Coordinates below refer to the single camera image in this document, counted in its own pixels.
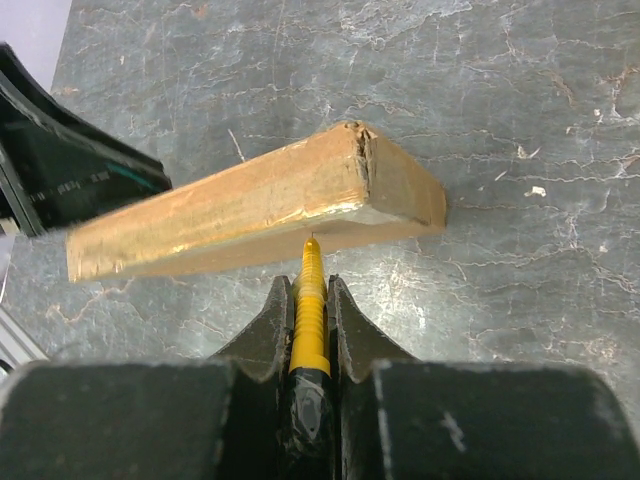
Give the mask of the yellow utility knife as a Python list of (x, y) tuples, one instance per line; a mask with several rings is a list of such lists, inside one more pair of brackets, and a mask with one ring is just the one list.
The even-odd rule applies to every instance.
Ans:
[(331, 479), (334, 394), (321, 248), (308, 238), (293, 285), (295, 318), (280, 427), (282, 479)]

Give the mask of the brown cardboard express box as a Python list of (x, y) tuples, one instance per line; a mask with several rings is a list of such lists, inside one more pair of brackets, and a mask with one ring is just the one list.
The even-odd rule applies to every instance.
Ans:
[(66, 240), (73, 282), (221, 272), (441, 233), (444, 188), (372, 126), (342, 122), (104, 215)]

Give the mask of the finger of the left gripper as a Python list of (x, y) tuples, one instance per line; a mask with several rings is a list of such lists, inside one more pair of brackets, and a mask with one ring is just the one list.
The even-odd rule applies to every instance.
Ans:
[(62, 107), (2, 44), (2, 234), (40, 236), (171, 188), (161, 162)]

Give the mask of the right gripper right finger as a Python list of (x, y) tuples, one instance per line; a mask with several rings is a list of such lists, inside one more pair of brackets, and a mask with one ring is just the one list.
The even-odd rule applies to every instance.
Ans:
[(423, 361), (329, 281), (341, 479), (635, 479), (612, 390), (566, 364)]

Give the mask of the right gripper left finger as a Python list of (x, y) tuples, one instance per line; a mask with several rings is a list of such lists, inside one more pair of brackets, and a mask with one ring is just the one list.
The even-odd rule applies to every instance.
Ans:
[(5, 479), (274, 479), (290, 281), (196, 360), (34, 362), (1, 387)]

